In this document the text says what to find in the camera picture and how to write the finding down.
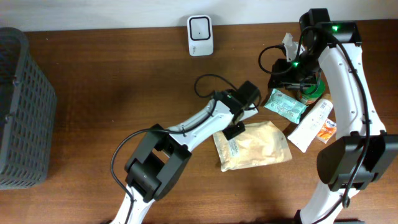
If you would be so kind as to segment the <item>green lid jar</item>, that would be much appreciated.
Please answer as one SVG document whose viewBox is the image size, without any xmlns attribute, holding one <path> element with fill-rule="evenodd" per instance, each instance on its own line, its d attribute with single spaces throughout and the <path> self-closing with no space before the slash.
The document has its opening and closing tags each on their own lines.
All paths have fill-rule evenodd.
<svg viewBox="0 0 398 224">
<path fill-rule="evenodd" d="M 307 90 L 302 93 L 300 90 L 297 91 L 296 93 L 296 99 L 305 104 L 305 105 L 311 105 L 312 103 L 316 102 L 319 97 L 322 96 L 322 94 L 325 91 L 325 84 L 323 80 L 320 80 L 319 85 L 313 85 Z"/>
</svg>

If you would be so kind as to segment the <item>beige grain pouch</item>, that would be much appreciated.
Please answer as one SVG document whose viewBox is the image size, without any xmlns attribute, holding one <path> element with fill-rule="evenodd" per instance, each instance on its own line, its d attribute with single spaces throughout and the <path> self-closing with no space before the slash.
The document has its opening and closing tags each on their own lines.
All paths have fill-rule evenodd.
<svg viewBox="0 0 398 224">
<path fill-rule="evenodd" d="M 219 131 L 213 134 L 213 140 L 223 172 L 278 164 L 292 159 L 285 135 L 270 121 L 247 124 L 243 133 L 230 140 Z"/>
</svg>

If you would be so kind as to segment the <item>teal snack packet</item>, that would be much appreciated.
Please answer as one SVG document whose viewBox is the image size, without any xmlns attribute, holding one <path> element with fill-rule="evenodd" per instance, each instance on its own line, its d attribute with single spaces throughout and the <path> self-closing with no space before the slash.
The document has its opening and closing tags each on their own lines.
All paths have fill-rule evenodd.
<svg viewBox="0 0 398 224">
<path fill-rule="evenodd" d="M 295 124 L 299 124 L 301 115 L 307 109 L 307 105 L 282 93 L 278 89 L 273 89 L 264 107 Z"/>
</svg>

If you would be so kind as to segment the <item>white tube gold cap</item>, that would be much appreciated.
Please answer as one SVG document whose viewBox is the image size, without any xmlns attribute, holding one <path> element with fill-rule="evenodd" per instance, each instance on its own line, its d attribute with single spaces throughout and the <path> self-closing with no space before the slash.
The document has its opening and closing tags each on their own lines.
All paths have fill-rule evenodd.
<svg viewBox="0 0 398 224">
<path fill-rule="evenodd" d="M 333 100 L 331 95 L 327 93 L 316 102 L 287 139 L 305 153 L 332 109 Z"/>
</svg>

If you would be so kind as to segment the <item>orange tissue pack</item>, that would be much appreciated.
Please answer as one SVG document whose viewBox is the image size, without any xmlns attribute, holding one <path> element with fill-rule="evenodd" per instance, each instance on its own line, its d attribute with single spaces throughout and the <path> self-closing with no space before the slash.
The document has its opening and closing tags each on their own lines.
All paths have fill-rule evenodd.
<svg viewBox="0 0 398 224">
<path fill-rule="evenodd" d="M 315 138 L 323 143 L 327 143 L 331 137 L 336 133 L 336 123 L 329 118 L 326 119 L 325 123 L 319 130 Z"/>
</svg>

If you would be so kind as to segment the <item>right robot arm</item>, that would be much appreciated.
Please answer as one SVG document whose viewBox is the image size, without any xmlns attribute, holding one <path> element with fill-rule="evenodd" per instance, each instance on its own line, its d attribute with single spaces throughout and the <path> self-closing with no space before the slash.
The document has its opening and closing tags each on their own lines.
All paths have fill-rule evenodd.
<svg viewBox="0 0 398 224">
<path fill-rule="evenodd" d="M 298 42 L 280 45 L 269 88 L 305 91 L 323 72 L 337 122 L 336 141 L 317 156 L 320 178 L 296 223 L 336 223 L 351 198 L 379 180 L 397 156 L 397 136 L 388 134 L 373 105 L 362 64 L 362 40 L 353 21 L 333 22 L 325 8 L 299 20 Z"/>
</svg>

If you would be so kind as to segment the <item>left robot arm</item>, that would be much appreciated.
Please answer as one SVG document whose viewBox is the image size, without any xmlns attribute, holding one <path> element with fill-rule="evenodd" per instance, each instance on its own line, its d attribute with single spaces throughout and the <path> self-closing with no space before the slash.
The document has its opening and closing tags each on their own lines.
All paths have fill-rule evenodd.
<svg viewBox="0 0 398 224">
<path fill-rule="evenodd" d="M 113 223 L 142 223 L 151 205 L 164 198 L 179 180 L 192 151 L 217 132 L 232 139 L 244 132 L 244 119 L 257 114 L 260 91 L 246 81 L 238 89 L 217 91 L 209 103 L 188 120 L 164 129 L 156 124 L 130 134 L 144 137 L 124 166 L 124 200 Z"/>
</svg>

